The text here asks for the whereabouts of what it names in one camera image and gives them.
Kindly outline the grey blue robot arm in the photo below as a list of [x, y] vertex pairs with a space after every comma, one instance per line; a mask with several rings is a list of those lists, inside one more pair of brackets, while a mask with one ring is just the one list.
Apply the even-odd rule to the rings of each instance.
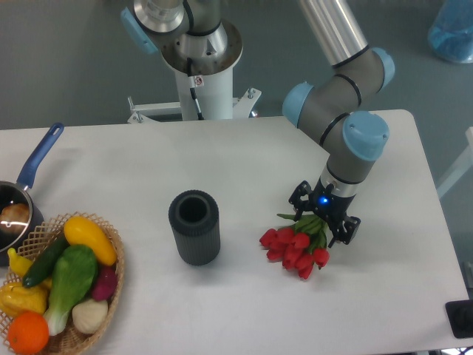
[[[347, 209], [389, 139], [387, 123], [360, 110], [395, 73], [383, 49], [370, 47], [345, 1], [301, 1], [299, 6], [333, 77], [321, 87], [296, 85], [283, 115], [329, 158], [315, 186], [300, 183], [289, 201], [297, 216], [312, 212], [327, 223], [333, 243], [348, 244], [361, 221]], [[242, 54], [239, 31], [218, 1], [133, 1], [120, 20], [145, 53], [161, 54], [174, 71], [185, 121], [235, 118], [233, 68]]]

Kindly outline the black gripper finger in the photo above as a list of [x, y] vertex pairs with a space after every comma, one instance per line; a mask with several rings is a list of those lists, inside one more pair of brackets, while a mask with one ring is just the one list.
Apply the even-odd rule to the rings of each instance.
[[332, 239], [327, 247], [331, 248], [335, 243], [348, 245], [355, 237], [361, 225], [361, 219], [354, 216], [344, 216], [338, 221], [329, 220], [327, 224], [332, 233]]
[[313, 190], [310, 184], [303, 180], [293, 191], [288, 199], [289, 204], [295, 211], [294, 221], [299, 221], [302, 218], [304, 212], [311, 212], [313, 210], [313, 203], [311, 202], [311, 196]]

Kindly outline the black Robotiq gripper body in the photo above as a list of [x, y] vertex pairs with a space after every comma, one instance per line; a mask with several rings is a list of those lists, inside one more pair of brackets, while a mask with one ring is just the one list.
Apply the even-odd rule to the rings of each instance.
[[317, 183], [310, 196], [311, 211], [325, 222], [338, 225], [349, 219], [347, 210], [355, 196], [339, 197], [334, 191], [334, 188]]

